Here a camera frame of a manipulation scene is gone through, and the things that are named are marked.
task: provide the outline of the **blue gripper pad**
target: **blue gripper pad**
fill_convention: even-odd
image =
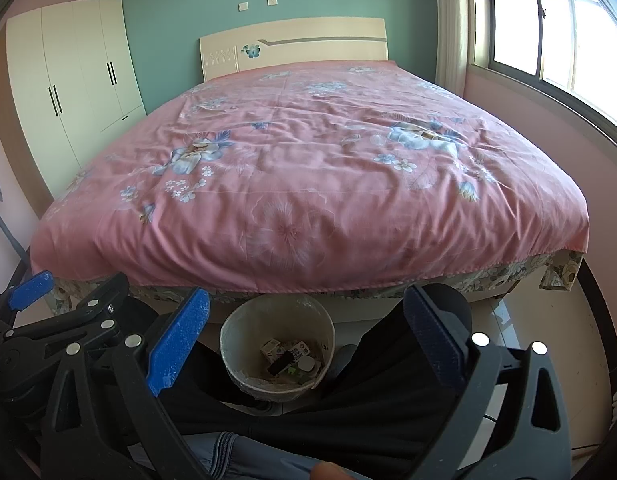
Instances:
[[[198,288],[169,320],[164,331],[148,355],[146,384],[158,396],[164,388],[170,388],[184,366],[186,357],[208,321],[210,298]]]
[[[52,291],[54,285],[53,275],[44,270],[11,291],[8,307],[11,311],[21,312]]]
[[[410,286],[403,297],[404,317],[435,371],[437,380],[458,393],[462,392],[466,386],[463,373],[466,354],[449,326],[453,325],[455,320],[458,323],[460,321],[455,314],[434,309],[429,305],[429,301],[418,288]]]

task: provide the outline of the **green wall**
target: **green wall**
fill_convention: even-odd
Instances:
[[[384,18],[390,59],[434,80],[437,0],[122,0],[138,84],[151,112],[202,82],[199,38],[252,23],[311,16]],[[237,11],[239,2],[250,10]]]

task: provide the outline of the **bed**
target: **bed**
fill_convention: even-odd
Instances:
[[[589,235],[576,184],[387,61],[383,20],[312,20],[328,23],[202,38],[207,82],[76,176],[31,244],[33,269],[57,278],[56,314],[120,270],[133,295],[173,302],[191,286],[219,303],[492,290],[542,266],[542,287],[570,289]]]

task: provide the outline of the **headboard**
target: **headboard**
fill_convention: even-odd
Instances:
[[[298,18],[200,38],[204,81],[266,66],[323,60],[388,60],[382,18]]]

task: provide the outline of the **person's hand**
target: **person's hand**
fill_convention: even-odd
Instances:
[[[310,472],[310,480],[353,480],[353,478],[337,464],[321,462]]]

